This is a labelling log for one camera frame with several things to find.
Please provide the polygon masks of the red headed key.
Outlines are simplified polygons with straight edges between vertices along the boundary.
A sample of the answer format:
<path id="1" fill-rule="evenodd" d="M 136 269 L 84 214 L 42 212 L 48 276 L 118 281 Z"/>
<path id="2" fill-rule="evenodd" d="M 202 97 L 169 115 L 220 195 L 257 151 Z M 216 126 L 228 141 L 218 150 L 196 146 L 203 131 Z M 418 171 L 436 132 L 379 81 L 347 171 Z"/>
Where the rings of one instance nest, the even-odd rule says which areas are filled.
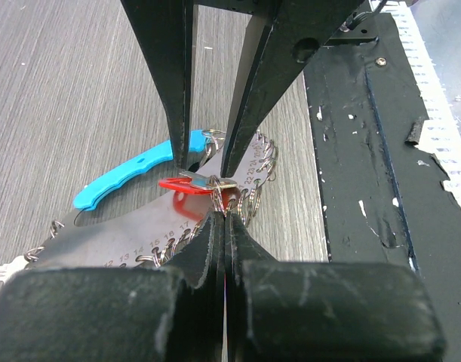
<path id="1" fill-rule="evenodd" d="M 233 189 L 238 183 L 232 179 L 215 175 L 203 176 L 190 171 L 181 171 L 178 177 L 160 179 L 158 185 L 164 189 L 182 192 L 187 195 L 209 195 L 216 189 Z"/>

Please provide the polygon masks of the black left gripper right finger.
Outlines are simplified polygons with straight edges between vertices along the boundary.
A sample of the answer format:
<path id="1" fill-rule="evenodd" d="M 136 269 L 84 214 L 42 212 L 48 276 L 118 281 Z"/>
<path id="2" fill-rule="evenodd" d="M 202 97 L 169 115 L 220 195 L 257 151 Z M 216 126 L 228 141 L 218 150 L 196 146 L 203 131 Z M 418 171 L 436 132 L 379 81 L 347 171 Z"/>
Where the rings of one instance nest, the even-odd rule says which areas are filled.
<path id="1" fill-rule="evenodd" d="M 410 269 L 280 262 L 236 215 L 224 224 L 230 361 L 439 361 L 447 343 Z"/>

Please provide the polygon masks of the metal key organizer blue handle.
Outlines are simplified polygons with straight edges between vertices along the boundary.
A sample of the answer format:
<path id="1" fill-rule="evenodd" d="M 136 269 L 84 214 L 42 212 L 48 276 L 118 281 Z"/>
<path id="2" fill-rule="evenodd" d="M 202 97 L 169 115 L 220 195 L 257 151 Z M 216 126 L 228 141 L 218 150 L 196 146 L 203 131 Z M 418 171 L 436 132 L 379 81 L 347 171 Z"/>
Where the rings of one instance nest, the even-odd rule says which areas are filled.
<path id="1" fill-rule="evenodd" d="M 211 176 L 219 172 L 223 140 L 219 131 L 191 133 L 191 152 L 204 153 L 193 173 Z M 216 189 L 209 195 L 163 188 L 162 196 L 123 216 L 92 225 L 78 224 L 111 192 L 172 158 L 171 145 L 165 141 L 94 180 L 77 194 L 73 211 L 51 223 L 49 239 L 26 253 L 28 266 L 131 268 L 144 261 L 161 265 L 195 237 L 210 209 L 236 213 L 248 224 L 260 207 L 263 185 L 274 173 L 278 148 L 263 133 L 256 133 L 230 178 L 238 183 L 237 188 Z"/>

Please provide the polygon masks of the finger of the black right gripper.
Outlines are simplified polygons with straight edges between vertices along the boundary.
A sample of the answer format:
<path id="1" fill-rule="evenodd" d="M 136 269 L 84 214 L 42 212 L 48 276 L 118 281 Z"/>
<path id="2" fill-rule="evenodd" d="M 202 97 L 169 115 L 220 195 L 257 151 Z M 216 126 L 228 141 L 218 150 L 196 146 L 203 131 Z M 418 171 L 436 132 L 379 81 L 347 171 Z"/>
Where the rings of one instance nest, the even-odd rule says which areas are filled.
<path id="1" fill-rule="evenodd" d="M 174 163 L 187 165 L 193 80 L 193 1 L 123 1 L 167 117 Z"/>
<path id="2" fill-rule="evenodd" d="M 360 1 L 260 1 L 245 32 L 220 175 L 235 174 L 254 133 Z"/>

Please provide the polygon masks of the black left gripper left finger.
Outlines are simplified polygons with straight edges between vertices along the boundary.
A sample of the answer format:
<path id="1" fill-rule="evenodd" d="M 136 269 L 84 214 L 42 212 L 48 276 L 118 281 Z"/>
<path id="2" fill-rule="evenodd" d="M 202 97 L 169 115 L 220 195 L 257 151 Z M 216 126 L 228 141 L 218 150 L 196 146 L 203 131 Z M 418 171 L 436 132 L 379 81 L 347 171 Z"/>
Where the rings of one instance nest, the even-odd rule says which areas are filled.
<path id="1" fill-rule="evenodd" d="M 22 271 L 0 292 L 0 361 L 219 361 L 224 217 L 160 268 Z"/>

